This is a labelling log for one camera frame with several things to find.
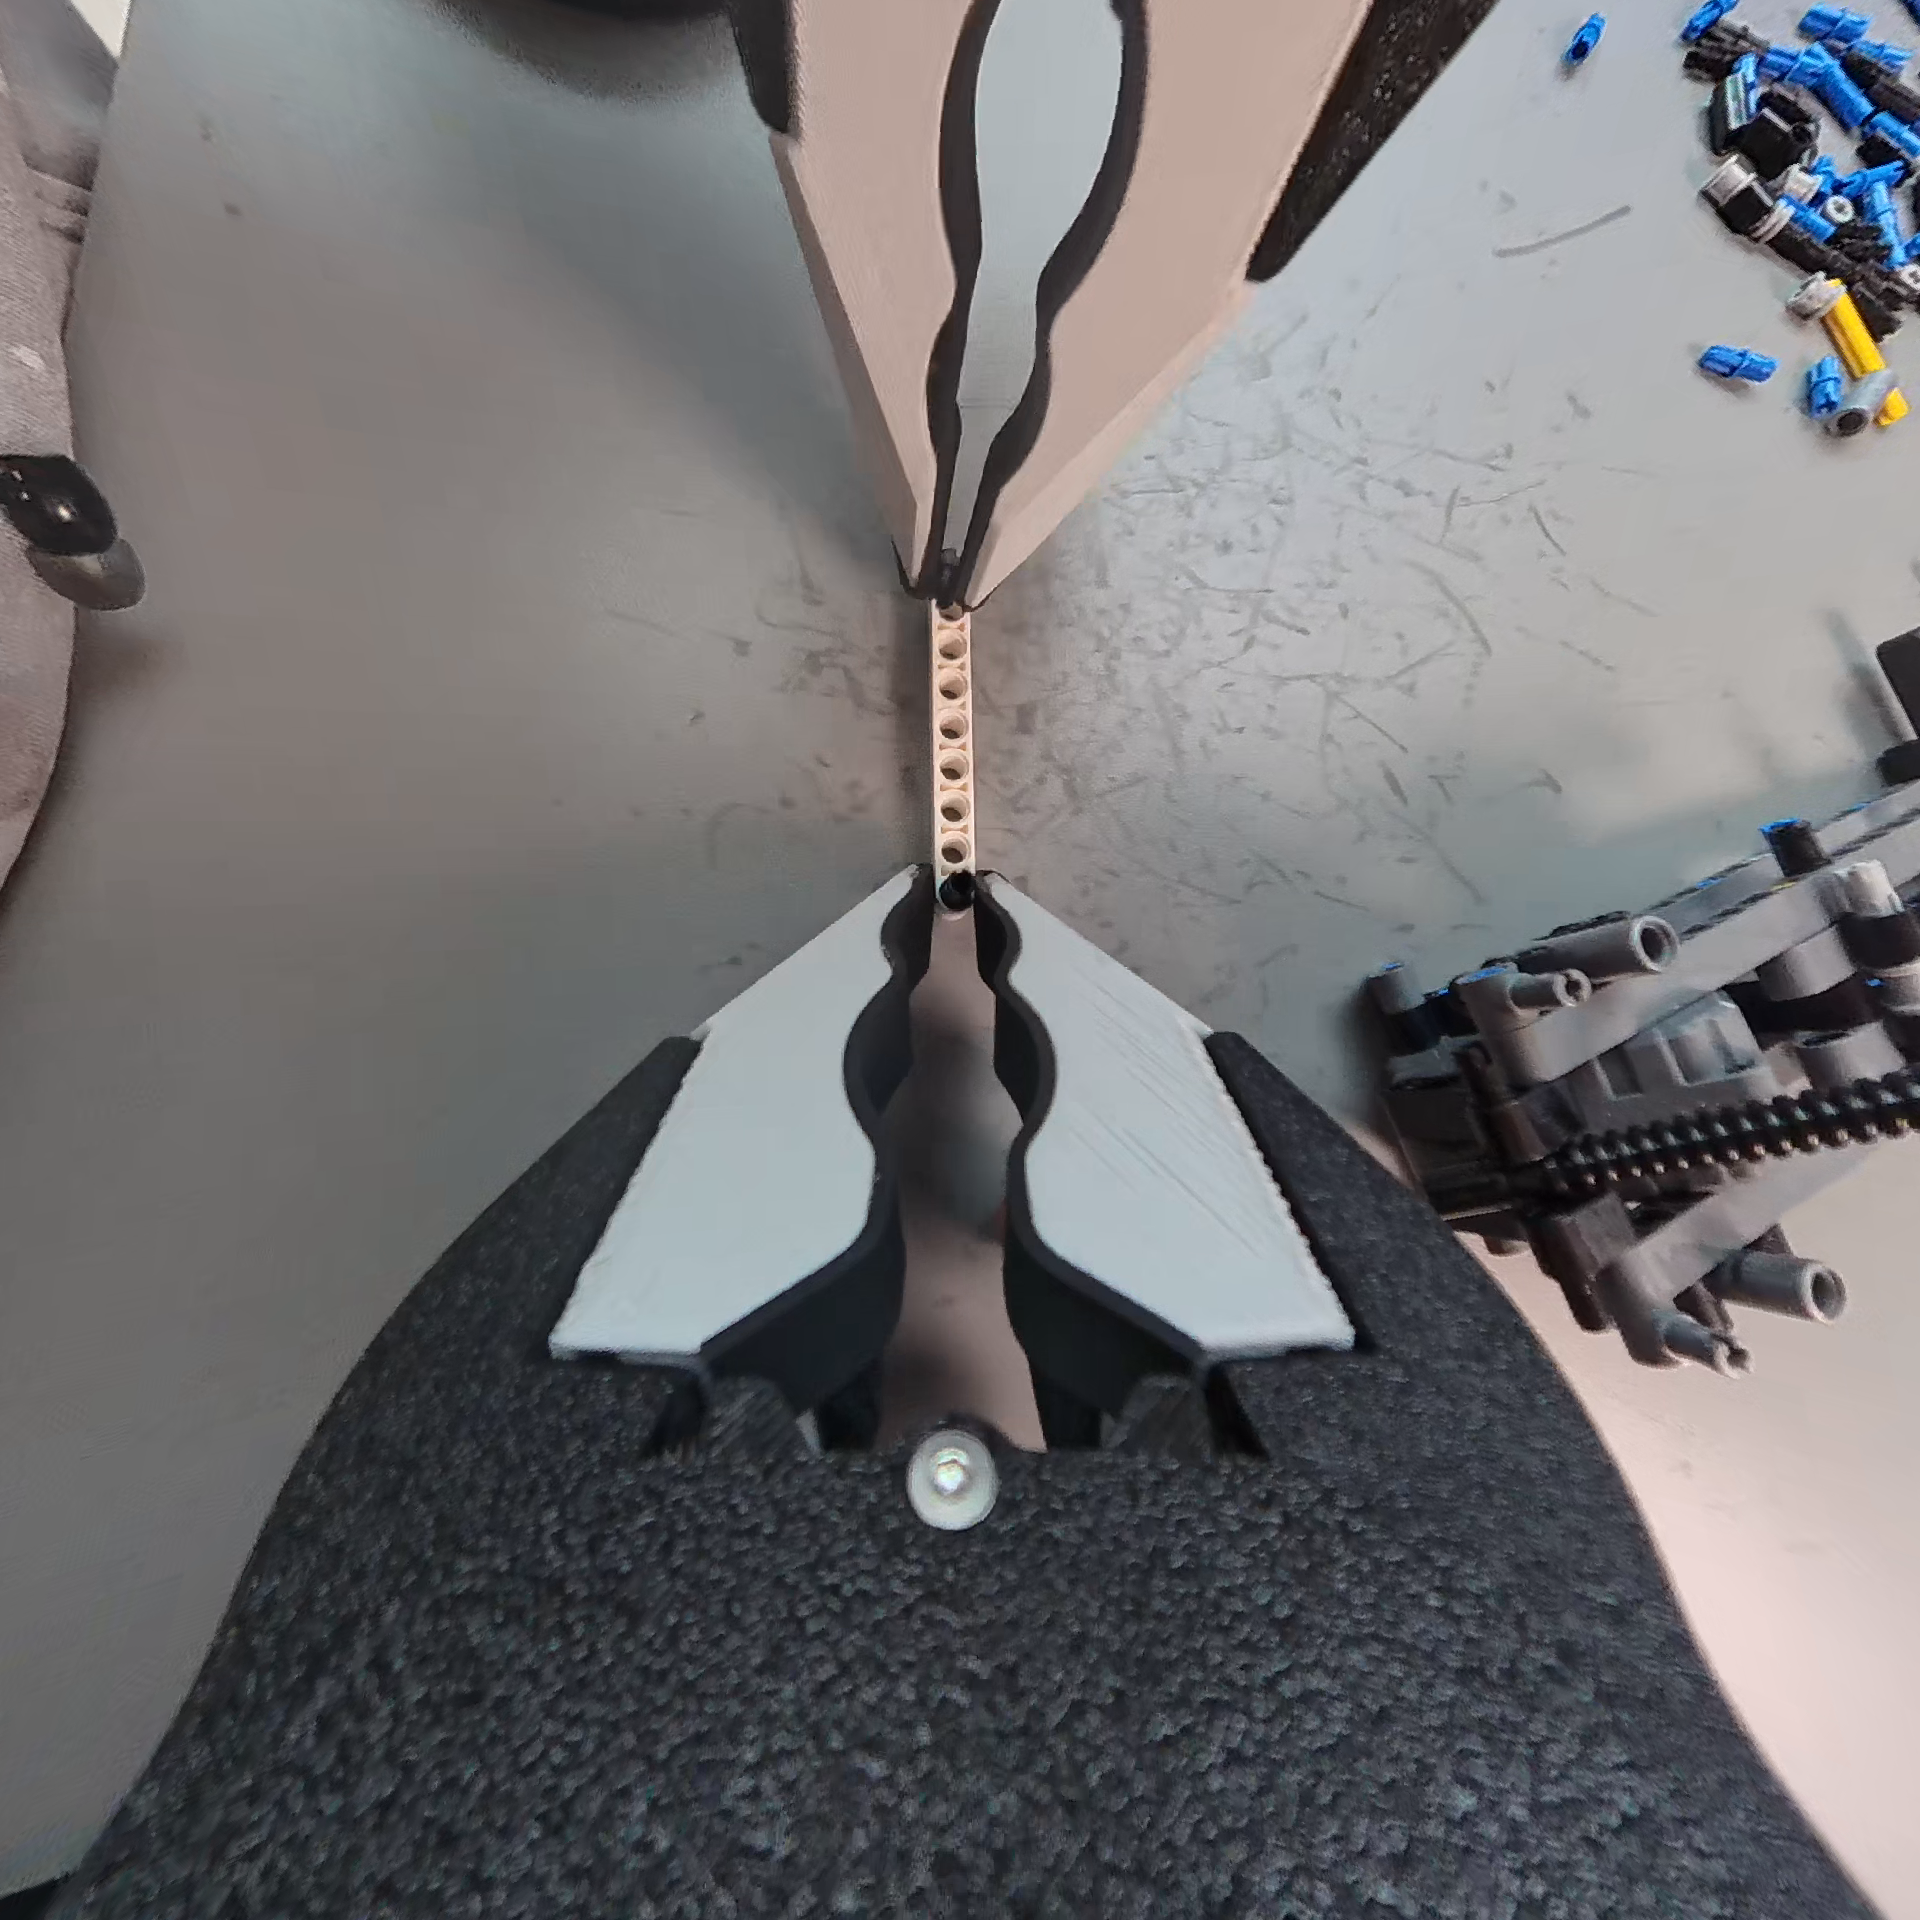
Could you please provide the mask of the white perforated toy beam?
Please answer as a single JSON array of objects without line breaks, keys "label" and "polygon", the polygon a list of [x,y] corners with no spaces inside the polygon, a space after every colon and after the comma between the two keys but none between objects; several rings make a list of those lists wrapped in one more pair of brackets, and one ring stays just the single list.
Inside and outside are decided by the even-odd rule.
[{"label": "white perforated toy beam", "polygon": [[927,752],[930,869],[939,881],[976,874],[970,617],[961,609],[927,605]]}]

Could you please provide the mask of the pile of small toy pins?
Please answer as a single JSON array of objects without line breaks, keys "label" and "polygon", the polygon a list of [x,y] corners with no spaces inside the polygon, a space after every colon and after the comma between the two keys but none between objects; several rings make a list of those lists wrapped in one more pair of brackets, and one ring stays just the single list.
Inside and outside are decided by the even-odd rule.
[{"label": "pile of small toy pins", "polygon": [[1694,5],[1681,73],[1704,89],[1696,200],[1744,249],[1791,272],[1786,320],[1813,357],[1797,411],[1837,442],[1915,416],[1886,344],[1915,317],[1915,48],[1871,15],[1805,5],[1786,39],[1731,2]]}]

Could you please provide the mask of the grey toy chassis assembly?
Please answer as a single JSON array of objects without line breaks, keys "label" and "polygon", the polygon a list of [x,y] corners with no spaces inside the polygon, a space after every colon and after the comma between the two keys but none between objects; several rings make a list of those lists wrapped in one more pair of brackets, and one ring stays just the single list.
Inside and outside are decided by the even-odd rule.
[{"label": "grey toy chassis assembly", "polygon": [[1424,987],[1361,983],[1387,1129],[1426,1202],[1531,1252],[1632,1361],[1738,1378],[1735,1315],[1829,1325],[1846,1293],[1784,1219],[1915,1138],[1915,785],[1641,913]]}]

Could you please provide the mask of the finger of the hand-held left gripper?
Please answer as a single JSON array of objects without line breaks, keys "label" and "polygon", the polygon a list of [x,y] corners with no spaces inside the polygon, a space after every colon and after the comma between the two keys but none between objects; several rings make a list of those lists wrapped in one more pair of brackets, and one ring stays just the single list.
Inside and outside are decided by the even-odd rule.
[{"label": "finger of the hand-held left gripper", "polygon": [[1037,279],[1029,379],[955,560],[961,609],[1040,548],[1245,307],[1257,245],[1367,12],[1114,5],[1111,138]]},{"label": "finger of the hand-held left gripper", "polygon": [[902,587],[981,602],[949,546],[983,217],[976,96],[994,2],[770,5],[783,202]]}]

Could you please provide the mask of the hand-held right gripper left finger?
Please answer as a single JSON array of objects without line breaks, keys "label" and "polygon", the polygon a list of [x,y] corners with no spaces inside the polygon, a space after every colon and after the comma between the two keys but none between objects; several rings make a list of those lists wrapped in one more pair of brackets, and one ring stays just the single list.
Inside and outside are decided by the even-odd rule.
[{"label": "hand-held right gripper left finger", "polygon": [[714,1365],[755,1315],[847,1256],[878,1178],[847,1089],[859,1018],[898,983],[888,877],[689,1039],[691,1057],[549,1335],[558,1361]]}]

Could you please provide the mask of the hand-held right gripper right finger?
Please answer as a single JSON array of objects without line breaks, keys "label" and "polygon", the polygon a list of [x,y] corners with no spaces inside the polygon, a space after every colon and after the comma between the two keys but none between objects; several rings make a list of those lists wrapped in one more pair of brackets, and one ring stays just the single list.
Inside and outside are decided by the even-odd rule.
[{"label": "hand-held right gripper right finger", "polygon": [[1346,1354],[1354,1328],[1209,1051],[1211,1029],[1006,877],[976,885],[994,1069],[1019,1132],[1010,1282],[1035,1363]]}]

